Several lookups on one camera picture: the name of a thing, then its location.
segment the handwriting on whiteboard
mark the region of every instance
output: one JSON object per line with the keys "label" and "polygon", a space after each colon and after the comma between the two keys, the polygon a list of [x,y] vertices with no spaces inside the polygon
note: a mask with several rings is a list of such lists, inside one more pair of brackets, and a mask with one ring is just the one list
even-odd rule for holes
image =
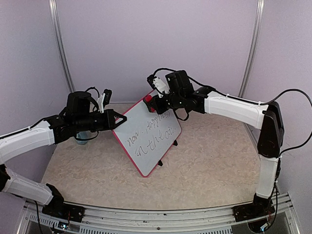
{"label": "handwriting on whiteboard", "polygon": [[149,151],[154,151],[163,140],[168,140],[174,135],[176,129],[173,127],[159,128],[161,121],[169,117],[170,112],[167,111],[148,120],[143,131],[137,130],[127,139],[127,146],[135,148],[135,155],[137,157],[144,156]]}

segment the whiteboard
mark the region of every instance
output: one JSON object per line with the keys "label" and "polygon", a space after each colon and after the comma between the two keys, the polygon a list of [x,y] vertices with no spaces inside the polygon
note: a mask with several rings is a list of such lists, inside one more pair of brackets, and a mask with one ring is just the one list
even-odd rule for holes
{"label": "whiteboard", "polygon": [[113,134],[139,173],[147,177],[178,138],[181,126],[173,110],[161,115],[150,113],[143,99],[123,115],[127,121],[114,129]]}

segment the robotic arm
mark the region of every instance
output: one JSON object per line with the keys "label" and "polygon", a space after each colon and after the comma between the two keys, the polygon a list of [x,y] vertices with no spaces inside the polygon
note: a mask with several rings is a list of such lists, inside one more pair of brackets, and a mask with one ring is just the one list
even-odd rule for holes
{"label": "robotic arm", "polygon": [[0,192],[32,199],[45,205],[42,210],[44,213],[58,214],[63,209],[64,198],[53,185],[40,184],[24,178],[6,168],[4,164],[32,149],[58,144],[71,137],[76,138],[77,133],[82,131],[98,133],[115,129],[124,123],[127,117],[113,109],[104,109],[105,105],[109,104],[111,95],[112,91],[105,89],[95,101],[88,92],[70,93],[67,105],[59,115],[43,118],[33,126],[0,136]]}
{"label": "robotic arm", "polygon": [[284,126],[277,102],[263,104],[222,94],[215,88],[202,85],[196,91],[185,71],[174,71],[166,75],[168,86],[155,74],[147,78],[158,95],[146,97],[144,102],[150,112],[162,114],[168,109],[185,109],[186,119],[190,111],[202,114],[216,114],[233,118],[261,130],[258,141],[260,154],[260,178],[253,203],[237,206],[234,215],[237,221],[267,215],[274,212],[271,197],[280,172],[280,149],[283,142]]}

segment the pink board edge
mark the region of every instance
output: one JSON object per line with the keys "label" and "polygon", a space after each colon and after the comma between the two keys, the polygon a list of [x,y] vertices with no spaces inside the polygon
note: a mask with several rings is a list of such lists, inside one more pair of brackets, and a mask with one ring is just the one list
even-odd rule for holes
{"label": "pink board edge", "polygon": [[[129,112],[132,108],[134,108],[134,107],[135,107],[139,102],[141,102],[147,95],[145,95],[144,97],[142,97],[142,98],[141,98],[138,102],[136,102],[129,110],[127,110],[125,113],[123,113],[123,115],[125,115],[125,114],[126,114],[127,112]],[[178,122],[179,125],[180,125],[181,132],[180,132],[180,134],[177,136],[176,140],[180,137],[180,135],[181,135],[181,133],[182,133],[182,127],[181,127],[181,124],[180,124],[179,120],[177,120],[177,122]],[[137,165],[135,164],[135,162],[132,160],[132,158],[131,158],[130,155],[128,154],[128,151],[126,150],[126,148],[123,146],[123,144],[121,143],[121,141],[120,141],[119,138],[117,137],[117,134],[115,133],[114,129],[112,130],[112,132],[113,132],[114,136],[116,137],[118,143],[121,145],[121,147],[123,148],[124,152],[125,152],[126,155],[128,156],[128,158],[131,160],[131,162],[133,163],[133,165],[136,167],[137,171],[140,173],[140,175],[141,175],[142,177],[144,177],[144,178],[147,178],[147,177],[155,170],[157,164],[156,164],[155,167],[149,172],[148,175],[143,175],[142,172],[140,171],[140,169],[137,167]],[[173,145],[171,145],[171,146],[168,148],[168,150],[165,152],[165,154],[161,157],[160,160],[162,160],[162,159],[165,157],[165,155],[166,155],[167,152],[171,149],[172,146],[173,146]]]}

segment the beige marbled table surface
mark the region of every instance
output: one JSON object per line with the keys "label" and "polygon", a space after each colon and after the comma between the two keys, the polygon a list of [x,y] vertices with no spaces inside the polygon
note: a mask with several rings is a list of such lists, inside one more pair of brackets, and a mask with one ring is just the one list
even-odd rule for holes
{"label": "beige marbled table surface", "polygon": [[[110,108],[124,113],[131,106]],[[66,201],[112,208],[194,209],[252,200],[260,164],[243,124],[192,112],[181,126],[178,146],[148,178],[106,131],[85,145],[74,139],[59,144],[42,181]]]}

